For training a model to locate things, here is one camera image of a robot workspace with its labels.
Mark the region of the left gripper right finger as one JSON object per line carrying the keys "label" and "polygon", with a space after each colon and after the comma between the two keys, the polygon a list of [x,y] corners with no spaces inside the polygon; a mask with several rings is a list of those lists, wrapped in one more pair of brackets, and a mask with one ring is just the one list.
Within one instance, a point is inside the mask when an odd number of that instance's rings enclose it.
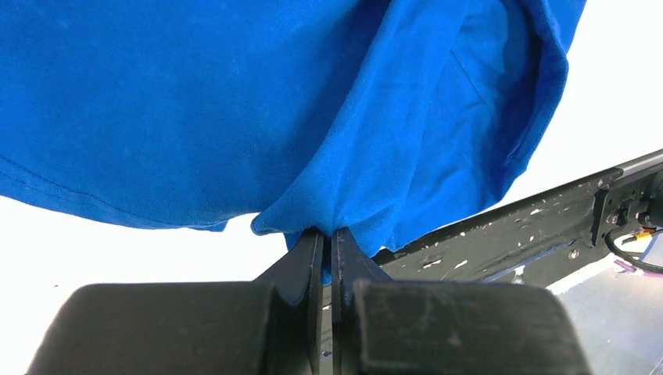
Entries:
{"label": "left gripper right finger", "polygon": [[331,236],[336,374],[589,374],[564,306],[520,284],[394,280]]}

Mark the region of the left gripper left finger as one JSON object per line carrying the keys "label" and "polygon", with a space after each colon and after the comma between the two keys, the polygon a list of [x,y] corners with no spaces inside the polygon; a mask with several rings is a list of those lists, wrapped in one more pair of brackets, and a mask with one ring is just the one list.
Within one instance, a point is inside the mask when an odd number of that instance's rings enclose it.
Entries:
{"label": "left gripper left finger", "polygon": [[91,284],[57,312],[30,374],[317,374],[324,237],[255,280]]}

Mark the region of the blue printed t-shirt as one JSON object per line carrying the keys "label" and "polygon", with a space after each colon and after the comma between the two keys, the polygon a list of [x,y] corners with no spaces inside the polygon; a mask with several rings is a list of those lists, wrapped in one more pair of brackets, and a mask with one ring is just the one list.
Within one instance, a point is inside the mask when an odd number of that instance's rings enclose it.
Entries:
{"label": "blue printed t-shirt", "polygon": [[582,1],[4,1],[1,193],[141,229],[369,256],[498,203]]}

